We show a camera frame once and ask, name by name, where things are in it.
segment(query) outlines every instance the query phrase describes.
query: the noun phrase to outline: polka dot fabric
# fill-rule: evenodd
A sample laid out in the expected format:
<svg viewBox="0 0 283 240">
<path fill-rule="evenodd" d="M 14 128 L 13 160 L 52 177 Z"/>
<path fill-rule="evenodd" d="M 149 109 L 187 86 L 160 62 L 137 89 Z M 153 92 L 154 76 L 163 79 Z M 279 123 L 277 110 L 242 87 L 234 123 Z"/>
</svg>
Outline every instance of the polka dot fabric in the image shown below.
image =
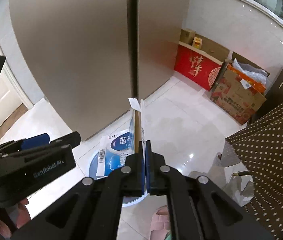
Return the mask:
<svg viewBox="0 0 283 240">
<path fill-rule="evenodd" d="M 276 240 L 282 239 L 283 103 L 226 141 L 254 177 L 254 198 L 244 208 Z"/>
</svg>

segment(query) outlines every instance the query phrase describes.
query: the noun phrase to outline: pink shoe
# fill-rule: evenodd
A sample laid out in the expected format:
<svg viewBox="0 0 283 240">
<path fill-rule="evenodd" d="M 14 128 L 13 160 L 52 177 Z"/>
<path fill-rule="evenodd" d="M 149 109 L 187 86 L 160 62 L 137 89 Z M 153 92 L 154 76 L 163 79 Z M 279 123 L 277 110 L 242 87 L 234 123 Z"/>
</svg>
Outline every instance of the pink shoe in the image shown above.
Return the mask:
<svg viewBox="0 0 283 240">
<path fill-rule="evenodd" d="M 163 206 L 156 210 L 151 219 L 149 240 L 164 240 L 169 231 L 168 208 L 167 206 Z"/>
</svg>

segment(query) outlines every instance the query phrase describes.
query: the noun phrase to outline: refrigerator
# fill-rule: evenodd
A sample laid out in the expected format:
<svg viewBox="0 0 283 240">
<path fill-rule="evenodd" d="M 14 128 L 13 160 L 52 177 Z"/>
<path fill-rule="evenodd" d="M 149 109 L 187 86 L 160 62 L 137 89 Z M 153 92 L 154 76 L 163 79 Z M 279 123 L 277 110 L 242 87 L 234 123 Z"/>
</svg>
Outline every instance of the refrigerator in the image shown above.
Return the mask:
<svg viewBox="0 0 283 240">
<path fill-rule="evenodd" d="M 9 0 L 37 84 L 69 128 L 90 138 L 173 74 L 189 0 Z"/>
</svg>

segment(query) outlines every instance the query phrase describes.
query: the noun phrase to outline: silver screw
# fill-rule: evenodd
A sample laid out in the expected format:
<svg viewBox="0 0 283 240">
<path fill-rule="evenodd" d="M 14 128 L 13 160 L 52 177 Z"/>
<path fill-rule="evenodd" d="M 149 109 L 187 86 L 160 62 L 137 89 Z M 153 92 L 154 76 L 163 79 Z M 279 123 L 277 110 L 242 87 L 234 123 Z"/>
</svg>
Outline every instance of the silver screw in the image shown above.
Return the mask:
<svg viewBox="0 0 283 240">
<path fill-rule="evenodd" d="M 120 169 L 122 173 L 130 173 L 132 169 L 129 166 L 124 166 Z"/>
<path fill-rule="evenodd" d="M 90 178 L 90 177 L 83 178 L 82 183 L 83 183 L 85 186 L 92 185 L 93 179 Z"/>
<path fill-rule="evenodd" d="M 206 177 L 206 176 L 200 176 L 198 178 L 198 181 L 201 183 L 201 184 L 206 184 L 208 183 L 209 179 Z"/>
<path fill-rule="evenodd" d="M 163 166 L 160 167 L 160 170 L 162 172 L 169 172 L 170 171 L 170 167 L 167 166 L 167 165 L 163 165 Z"/>
</svg>

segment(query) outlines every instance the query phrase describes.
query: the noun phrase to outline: plastic packaging bag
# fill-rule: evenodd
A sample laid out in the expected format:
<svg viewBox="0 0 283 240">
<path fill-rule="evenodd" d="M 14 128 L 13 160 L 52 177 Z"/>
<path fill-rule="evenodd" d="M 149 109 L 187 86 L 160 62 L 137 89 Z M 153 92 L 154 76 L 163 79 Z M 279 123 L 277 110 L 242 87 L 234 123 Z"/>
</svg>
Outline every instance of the plastic packaging bag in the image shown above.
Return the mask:
<svg viewBox="0 0 283 240">
<path fill-rule="evenodd" d="M 255 67 L 253 67 L 249 64 L 238 63 L 237 59 L 234 59 L 234 62 L 233 62 L 232 65 L 235 69 L 237 69 L 238 71 L 249 76 L 254 81 L 261 83 L 264 86 L 266 85 L 266 79 L 267 79 L 267 72 L 266 71 L 264 71 L 262 69 L 255 68 Z"/>
</svg>

